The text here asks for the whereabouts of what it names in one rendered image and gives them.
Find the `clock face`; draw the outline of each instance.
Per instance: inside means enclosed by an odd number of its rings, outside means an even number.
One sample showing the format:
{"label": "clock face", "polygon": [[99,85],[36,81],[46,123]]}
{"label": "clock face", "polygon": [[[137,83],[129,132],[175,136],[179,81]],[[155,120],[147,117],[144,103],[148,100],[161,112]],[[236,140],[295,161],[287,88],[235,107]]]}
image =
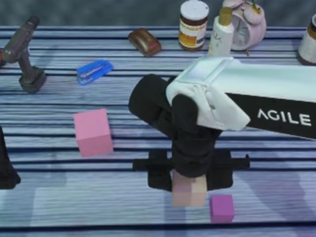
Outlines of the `clock face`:
{"label": "clock face", "polygon": [[232,24],[234,25],[234,37],[233,44],[234,47],[238,50],[247,49],[247,45],[249,43],[250,34],[249,29],[244,20],[233,15]]}

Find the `striped tablecloth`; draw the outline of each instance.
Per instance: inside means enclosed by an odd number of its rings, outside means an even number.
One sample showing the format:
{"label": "striped tablecloth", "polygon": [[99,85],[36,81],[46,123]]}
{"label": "striped tablecloth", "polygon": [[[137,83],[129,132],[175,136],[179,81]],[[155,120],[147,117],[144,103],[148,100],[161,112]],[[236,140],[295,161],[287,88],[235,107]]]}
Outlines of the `striped tablecloth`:
{"label": "striped tablecloth", "polygon": [[[16,28],[0,28],[3,47]],[[133,158],[170,141],[132,115],[130,93],[141,77],[179,74],[199,52],[185,52],[177,28],[148,28],[163,51],[143,57],[127,40],[129,27],[45,27],[30,43],[31,63],[48,78],[35,95],[24,93],[17,64],[0,69],[0,125],[22,183],[0,191],[1,237],[312,237],[316,236],[316,142],[245,129],[224,132],[218,148],[251,157],[235,172],[236,216],[229,225],[210,224],[205,207],[173,207],[171,194],[147,187],[145,172],[131,172]],[[234,52],[245,63],[297,65],[303,28],[270,28],[250,50]],[[97,59],[114,70],[87,86],[76,68]],[[115,152],[81,158],[73,114],[106,108]]]}

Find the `blue stapler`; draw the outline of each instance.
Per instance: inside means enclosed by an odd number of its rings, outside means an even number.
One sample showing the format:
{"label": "blue stapler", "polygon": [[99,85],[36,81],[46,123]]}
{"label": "blue stapler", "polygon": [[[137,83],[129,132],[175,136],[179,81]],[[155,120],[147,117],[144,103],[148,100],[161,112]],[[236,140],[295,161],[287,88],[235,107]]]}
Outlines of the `blue stapler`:
{"label": "blue stapler", "polygon": [[77,81],[80,85],[88,85],[112,69],[113,66],[109,61],[95,61],[77,69]]}

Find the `gray background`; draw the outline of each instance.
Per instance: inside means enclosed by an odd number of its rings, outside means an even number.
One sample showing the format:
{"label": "gray background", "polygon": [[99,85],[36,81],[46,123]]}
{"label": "gray background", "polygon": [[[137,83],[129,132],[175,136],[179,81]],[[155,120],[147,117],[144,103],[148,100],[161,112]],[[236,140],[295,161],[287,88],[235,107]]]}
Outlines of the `gray background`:
{"label": "gray background", "polygon": [[[223,0],[204,0],[210,22]],[[31,14],[41,25],[177,26],[184,0],[0,0],[0,25],[21,25]],[[316,0],[257,0],[268,26],[307,26]]]}

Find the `alarm clock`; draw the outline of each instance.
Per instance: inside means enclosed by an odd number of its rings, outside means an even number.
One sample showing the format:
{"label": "alarm clock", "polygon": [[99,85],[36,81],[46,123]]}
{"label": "alarm clock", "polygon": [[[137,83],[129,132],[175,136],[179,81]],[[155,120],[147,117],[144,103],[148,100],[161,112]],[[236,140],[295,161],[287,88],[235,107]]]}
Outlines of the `alarm clock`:
{"label": "alarm clock", "polygon": [[232,50],[246,50],[262,41],[267,29],[262,7],[245,0],[224,0],[224,6],[233,10]]}

